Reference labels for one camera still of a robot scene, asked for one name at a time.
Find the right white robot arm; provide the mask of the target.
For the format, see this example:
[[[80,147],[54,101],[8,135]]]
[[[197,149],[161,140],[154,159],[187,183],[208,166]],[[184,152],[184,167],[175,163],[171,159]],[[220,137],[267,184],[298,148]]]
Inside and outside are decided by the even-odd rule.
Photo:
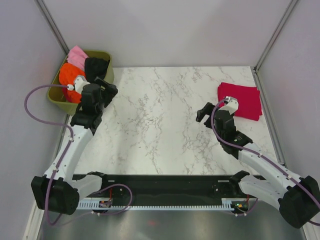
[[[235,197],[243,194],[253,196],[277,209],[282,218],[292,227],[299,229],[320,212],[320,188],[311,176],[301,177],[263,154],[261,149],[244,133],[237,130],[234,115],[239,103],[227,97],[220,104],[208,102],[197,111],[196,121],[204,122],[213,130],[223,150],[235,159],[257,171],[262,180],[245,174],[229,184]]]

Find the black t shirt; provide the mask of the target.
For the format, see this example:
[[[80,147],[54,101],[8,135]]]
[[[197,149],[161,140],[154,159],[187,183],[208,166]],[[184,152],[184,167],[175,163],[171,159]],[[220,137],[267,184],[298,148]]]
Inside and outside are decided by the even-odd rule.
[[[109,60],[97,57],[88,57],[84,62],[85,78],[89,83],[93,83],[96,78],[103,80],[107,74]]]

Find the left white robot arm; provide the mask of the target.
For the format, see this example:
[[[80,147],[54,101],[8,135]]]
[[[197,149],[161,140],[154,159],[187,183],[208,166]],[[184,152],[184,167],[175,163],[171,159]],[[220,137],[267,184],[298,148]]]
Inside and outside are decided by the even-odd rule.
[[[82,75],[62,88],[80,94],[80,103],[70,124],[65,125],[69,130],[67,142],[43,176],[32,179],[31,189],[39,209],[72,215],[82,199],[93,193],[104,197],[110,191],[110,185],[102,179],[101,173],[88,173],[79,180],[74,180],[73,176],[84,149],[102,122],[104,109],[118,89],[98,77],[88,82]]]

